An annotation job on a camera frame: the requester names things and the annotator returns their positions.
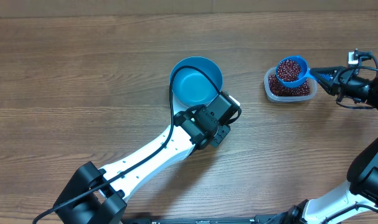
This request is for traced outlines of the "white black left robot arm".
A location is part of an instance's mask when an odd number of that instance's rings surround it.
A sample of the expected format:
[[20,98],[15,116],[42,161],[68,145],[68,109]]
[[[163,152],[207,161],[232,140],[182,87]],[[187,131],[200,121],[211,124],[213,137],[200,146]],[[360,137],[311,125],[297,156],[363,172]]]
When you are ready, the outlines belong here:
[[54,203],[63,223],[120,223],[128,200],[148,180],[196,150],[217,147],[241,112],[240,103],[220,92],[209,105],[174,114],[156,139],[129,156],[96,168],[80,166]]

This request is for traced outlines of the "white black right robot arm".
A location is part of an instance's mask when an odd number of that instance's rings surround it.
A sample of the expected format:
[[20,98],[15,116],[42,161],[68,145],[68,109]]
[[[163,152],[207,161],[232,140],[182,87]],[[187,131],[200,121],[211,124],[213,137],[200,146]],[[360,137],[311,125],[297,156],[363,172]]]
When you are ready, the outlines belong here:
[[[350,98],[378,110],[378,67],[373,80],[357,75],[365,67],[355,62],[348,67],[310,69],[310,75],[337,100]],[[378,213],[378,137],[350,165],[346,180],[322,197],[305,200],[273,217],[276,223],[341,223],[362,212]]]

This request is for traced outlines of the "white digital kitchen scale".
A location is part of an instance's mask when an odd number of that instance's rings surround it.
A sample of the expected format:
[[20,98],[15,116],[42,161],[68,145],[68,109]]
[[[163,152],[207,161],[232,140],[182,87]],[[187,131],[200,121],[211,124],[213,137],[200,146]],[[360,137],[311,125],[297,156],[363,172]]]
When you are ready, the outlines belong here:
[[180,111],[185,111],[189,108],[187,105],[182,103],[176,95],[172,96],[172,103],[174,115],[176,115]]

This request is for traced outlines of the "teal blue bowl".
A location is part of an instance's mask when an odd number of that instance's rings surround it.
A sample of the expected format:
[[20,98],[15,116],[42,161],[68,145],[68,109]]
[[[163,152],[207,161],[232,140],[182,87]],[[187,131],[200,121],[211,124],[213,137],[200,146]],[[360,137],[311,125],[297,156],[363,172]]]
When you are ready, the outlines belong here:
[[[188,57],[177,63],[171,71],[170,78],[176,70],[183,66],[195,67],[204,72],[218,88],[222,90],[224,79],[218,65],[205,57]],[[214,86],[193,68],[183,68],[174,77],[172,92],[177,99],[184,105],[194,106],[210,103],[218,92]]]

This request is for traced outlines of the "red adzuki beans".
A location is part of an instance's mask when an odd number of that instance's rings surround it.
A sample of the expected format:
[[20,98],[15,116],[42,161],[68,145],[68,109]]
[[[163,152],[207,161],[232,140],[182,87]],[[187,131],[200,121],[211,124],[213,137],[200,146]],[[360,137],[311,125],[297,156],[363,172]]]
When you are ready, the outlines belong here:
[[299,87],[288,88],[280,83],[275,74],[268,76],[268,84],[270,91],[276,96],[307,96],[311,93],[308,81],[305,81]]

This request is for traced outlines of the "clear plastic container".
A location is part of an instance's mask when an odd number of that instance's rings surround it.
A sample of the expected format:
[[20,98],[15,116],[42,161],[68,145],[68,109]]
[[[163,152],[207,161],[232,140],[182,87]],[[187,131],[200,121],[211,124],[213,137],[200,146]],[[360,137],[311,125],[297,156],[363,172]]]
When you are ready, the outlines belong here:
[[318,90],[318,83],[316,80],[308,79],[310,86],[310,94],[306,96],[276,96],[274,95],[268,84],[268,77],[275,74],[275,67],[270,68],[264,76],[264,87],[267,99],[273,103],[299,103],[312,99]]

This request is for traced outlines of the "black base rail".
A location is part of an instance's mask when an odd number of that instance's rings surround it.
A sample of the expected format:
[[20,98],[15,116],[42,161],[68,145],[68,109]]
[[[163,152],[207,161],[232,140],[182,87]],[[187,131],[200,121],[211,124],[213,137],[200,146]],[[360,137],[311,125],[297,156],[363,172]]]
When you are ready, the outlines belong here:
[[276,215],[255,215],[253,218],[177,218],[152,220],[150,218],[123,219],[122,224],[266,224],[295,223],[287,218],[287,213]]

